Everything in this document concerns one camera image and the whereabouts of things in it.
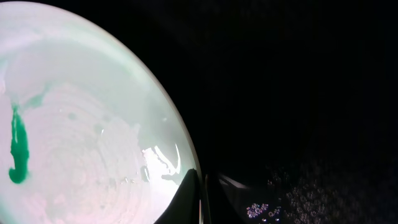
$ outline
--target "green liquid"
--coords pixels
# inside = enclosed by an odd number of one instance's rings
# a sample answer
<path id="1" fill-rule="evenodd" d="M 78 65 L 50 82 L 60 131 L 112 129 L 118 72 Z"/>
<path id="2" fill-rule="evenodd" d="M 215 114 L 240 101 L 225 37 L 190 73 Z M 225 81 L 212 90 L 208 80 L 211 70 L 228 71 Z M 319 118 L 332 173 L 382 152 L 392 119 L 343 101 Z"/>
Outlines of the green liquid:
<path id="1" fill-rule="evenodd" d="M 29 147 L 25 124 L 18 113 L 18 106 L 13 105 L 12 110 L 11 155 L 14 157 L 15 169 L 10 168 L 9 176 L 15 184 L 20 184 L 26 179 L 28 174 Z"/>

